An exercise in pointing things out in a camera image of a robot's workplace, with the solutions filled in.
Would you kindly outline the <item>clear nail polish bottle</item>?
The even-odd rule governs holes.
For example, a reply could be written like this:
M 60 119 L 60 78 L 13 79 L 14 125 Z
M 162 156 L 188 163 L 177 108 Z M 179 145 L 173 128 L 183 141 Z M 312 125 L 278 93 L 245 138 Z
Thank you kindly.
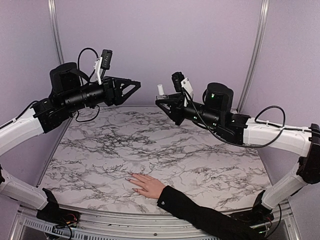
M 166 95 L 166 94 L 159 94 L 156 96 L 156 100 L 164 100 L 167 98 L 168 98 L 168 95 Z

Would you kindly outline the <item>black sleeved forearm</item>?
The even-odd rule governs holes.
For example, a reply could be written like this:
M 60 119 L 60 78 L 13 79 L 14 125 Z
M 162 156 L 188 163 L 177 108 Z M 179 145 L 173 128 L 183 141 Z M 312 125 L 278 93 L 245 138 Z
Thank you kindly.
M 181 191 L 166 186 L 157 206 L 174 217 L 191 223 L 212 236 L 222 240 L 264 240 L 265 237 L 250 226 L 212 208 L 196 204 Z

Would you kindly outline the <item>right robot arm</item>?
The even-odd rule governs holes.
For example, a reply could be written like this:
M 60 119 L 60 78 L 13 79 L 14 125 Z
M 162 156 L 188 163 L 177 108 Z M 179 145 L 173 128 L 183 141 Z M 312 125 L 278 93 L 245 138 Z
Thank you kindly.
M 304 186 L 320 181 L 320 127 L 289 126 L 259 120 L 244 114 L 232 113 L 234 92 L 227 86 L 212 82 L 207 85 L 203 103 L 193 101 L 193 89 L 188 78 L 175 80 L 176 93 L 167 95 L 157 86 L 156 105 L 176 124 L 190 120 L 209 130 L 218 140 L 243 148 L 272 147 L 299 156 L 292 170 L 273 186 L 263 190 L 251 210 L 236 212 L 231 217 L 249 225 L 271 217 L 272 210 Z

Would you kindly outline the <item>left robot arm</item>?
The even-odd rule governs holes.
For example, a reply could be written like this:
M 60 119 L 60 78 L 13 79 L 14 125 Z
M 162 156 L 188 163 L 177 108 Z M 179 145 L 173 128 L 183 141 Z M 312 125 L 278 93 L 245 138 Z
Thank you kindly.
M 49 97 L 31 102 L 21 114 L 0 127 L 2 155 L 33 137 L 58 128 L 78 110 L 94 108 L 100 103 L 119 106 L 141 87 L 139 81 L 109 76 L 90 83 L 75 62 L 61 64 L 49 75 L 52 86 Z M 31 186 L 3 168 L 0 170 L 0 193 L 33 207 L 41 220 L 58 223 L 66 214 L 50 190 Z

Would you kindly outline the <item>person's bare hand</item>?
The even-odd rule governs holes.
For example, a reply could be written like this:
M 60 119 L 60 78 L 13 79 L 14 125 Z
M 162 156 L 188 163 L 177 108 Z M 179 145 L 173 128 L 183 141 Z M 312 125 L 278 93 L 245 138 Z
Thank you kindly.
M 159 199 L 166 187 L 158 179 L 144 174 L 130 173 L 130 178 L 126 177 L 125 180 L 137 186 L 132 188 L 134 192 L 150 199 Z

